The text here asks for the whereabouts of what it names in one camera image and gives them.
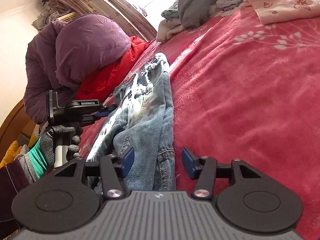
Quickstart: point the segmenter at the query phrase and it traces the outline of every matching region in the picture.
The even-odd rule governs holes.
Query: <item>jeans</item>
[[[130,145],[135,160],[124,179],[129,190],[175,190],[173,103],[169,64],[157,53],[128,83],[114,91],[118,108],[106,119],[87,161]]]

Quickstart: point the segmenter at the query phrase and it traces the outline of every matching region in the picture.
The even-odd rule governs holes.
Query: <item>wooden headboard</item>
[[[35,126],[35,122],[27,116],[21,100],[0,127],[0,161],[13,141],[28,141]]]

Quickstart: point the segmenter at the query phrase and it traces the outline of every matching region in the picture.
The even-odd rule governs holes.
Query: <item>gray ribbed panel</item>
[[[291,231],[254,236],[226,224],[209,202],[184,191],[133,191],[109,201],[89,224],[72,232],[43,235],[23,230],[15,240],[302,240]]]

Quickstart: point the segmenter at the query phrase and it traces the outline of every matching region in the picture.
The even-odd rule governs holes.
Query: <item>red blanket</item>
[[[320,17],[261,25],[252,7],[214,17],[165,44],[153,42],[127,76],[155,53],[171,66],[177,189],[190,191],[181,150],[221,163],[241,158],[295,191],[297,232],[320,237]],[[104,120],[86,128],[90,151]],[[216,181],[217,191],[227,181]]]
[[[130,49],[119,60],[86,76],[76,94],[76,99],[98,99],[100,102],[106,100],[150,44],[150,41],[144,41],[136,36],[130,39]]]

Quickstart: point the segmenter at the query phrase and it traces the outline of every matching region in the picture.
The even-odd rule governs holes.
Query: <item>purple duvet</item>
[[[130,46],[124,31],[101,15],[51,22],[28,45],[23,98],[27,115],[37,124],[45,122],[49,90],[57,91],[59,105],[65,106],[89,73],[116,61]]]

